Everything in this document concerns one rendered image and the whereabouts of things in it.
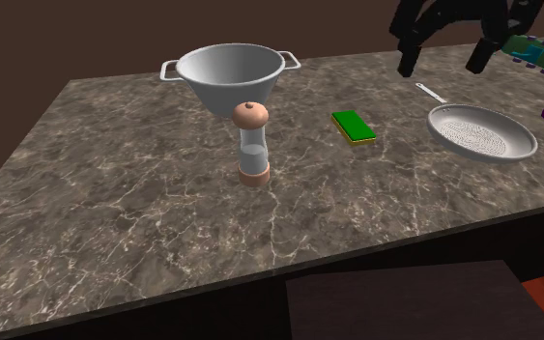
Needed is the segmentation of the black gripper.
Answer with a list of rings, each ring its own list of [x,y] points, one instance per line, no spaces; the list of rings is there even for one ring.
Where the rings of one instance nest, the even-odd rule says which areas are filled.
[[[525,35],[541,11],[544,0],[435,0],[420,17],[427,0],[400,0],[389,33],[399,39],[402,53],[398,72],[410,77],[421,45],[441,27],[441,20],[452,23],[480,20],[483,37],[476,44],[466,69],[474,74],[484,71],[491,56],[514,35]]]

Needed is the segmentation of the grey frying pan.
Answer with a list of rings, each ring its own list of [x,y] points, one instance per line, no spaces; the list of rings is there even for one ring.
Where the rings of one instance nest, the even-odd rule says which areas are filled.
[[[536,153],[535,136],[517,121],[483,107],[448,103],[422,83],[416,87],[441,104],[428,113],[426,125],[453,153],[486,163],[512,163]]]

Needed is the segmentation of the green and yellow sponge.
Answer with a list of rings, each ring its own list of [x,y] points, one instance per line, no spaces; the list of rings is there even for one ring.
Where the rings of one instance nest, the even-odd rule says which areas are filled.
[[[333,112],[331,121],[350,146],[372,144],[376,141],[375,132],[355,110]]]

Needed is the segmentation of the grey metal colander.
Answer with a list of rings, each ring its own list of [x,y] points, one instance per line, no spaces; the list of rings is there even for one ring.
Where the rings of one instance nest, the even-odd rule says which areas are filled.
[[[229,118],[244,102],[266,102],[278,77],[300,61],[290,51],[251,43],[222,43],[192,50],[160,67],[162,81],[184,81],[214,115]]]

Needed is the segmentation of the clear salt grinder wooden cap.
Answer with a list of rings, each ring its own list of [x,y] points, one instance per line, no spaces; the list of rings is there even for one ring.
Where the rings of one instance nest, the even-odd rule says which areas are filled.
[[[234,108],[232,121],[239,128],[239,167],[242,184],[257,187],[270,179],[270,164],[265,138],[269,113],[264,105],[248,101]]]

